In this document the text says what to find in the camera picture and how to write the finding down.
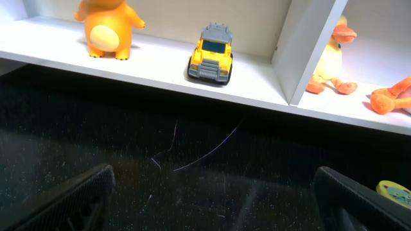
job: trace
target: plush duck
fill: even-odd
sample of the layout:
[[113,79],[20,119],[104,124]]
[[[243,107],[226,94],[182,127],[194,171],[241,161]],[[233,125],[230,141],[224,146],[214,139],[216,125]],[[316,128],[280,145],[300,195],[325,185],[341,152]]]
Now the plush duck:
[[411,113],[411,76],[391,88],[372,92],[371,107],[381,115],[387,114],[395,108],[403,108]]
[[308,92],[320,94],[326,88],[324,84],[328,81],[331,81],[341,94],[351,94],[357,89],[356,83],[343,83],[339,79],[342,73],[340,44],[352,42],[356,36],[354,30],[348,28],[347,19],[341,16],[307,86]]
[[94,58],[115,52],[118,60],[128,60],[132,26],[145,27],[145,22],[125,0],[82,0],[74,17],[77,21],[85,20],[89,54]]

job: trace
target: white shelf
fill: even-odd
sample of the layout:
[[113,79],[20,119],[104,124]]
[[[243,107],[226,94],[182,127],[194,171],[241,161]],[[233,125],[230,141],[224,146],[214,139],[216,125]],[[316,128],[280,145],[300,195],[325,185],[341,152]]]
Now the white shelf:
[[3,58],[271,110],[288,107],[269,59],[235,53],[231,81],[222,87],[187,79],[194,44],[134,34],[130,59],[120,61],[91,58],[81,23],[34,17],[0,31]]
[[338,94],[329,87],[319,95],[305,92],[298,108],[315,111],[309,116],[321,119],[411,135],[410,114],[395,109],[389,114],[379,115],[372,110],[369,97],[380,88],[383,87],[358,83],[358,90],[349,96]]

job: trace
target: toy figure's arm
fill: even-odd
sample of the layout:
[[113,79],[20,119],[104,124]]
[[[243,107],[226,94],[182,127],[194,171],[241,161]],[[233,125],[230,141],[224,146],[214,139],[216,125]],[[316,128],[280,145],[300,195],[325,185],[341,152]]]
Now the toy figure's arm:
[[77,21],[84,21],[85,20],[85,16],[86,16],[86,12],[85,12],[85,8],[84,8],[84,1],[82,1],[80,3],[80,5],[78,6],[78,11],[74,14],[74,18]]
[[127,6],[126,14],[134,27],[138,29],[144,29],[146,27],[146,23],[140,19],[138,14],[131,7]]

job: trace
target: yellow toy truck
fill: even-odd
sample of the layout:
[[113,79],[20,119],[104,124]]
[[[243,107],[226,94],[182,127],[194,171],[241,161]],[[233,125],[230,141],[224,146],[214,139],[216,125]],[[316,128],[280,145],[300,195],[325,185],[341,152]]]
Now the yellow toy truck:
[[187,75],[227,85],[232,71],[231,41],[232,33],[228,26],[210,23],[203,30],[188,62]]

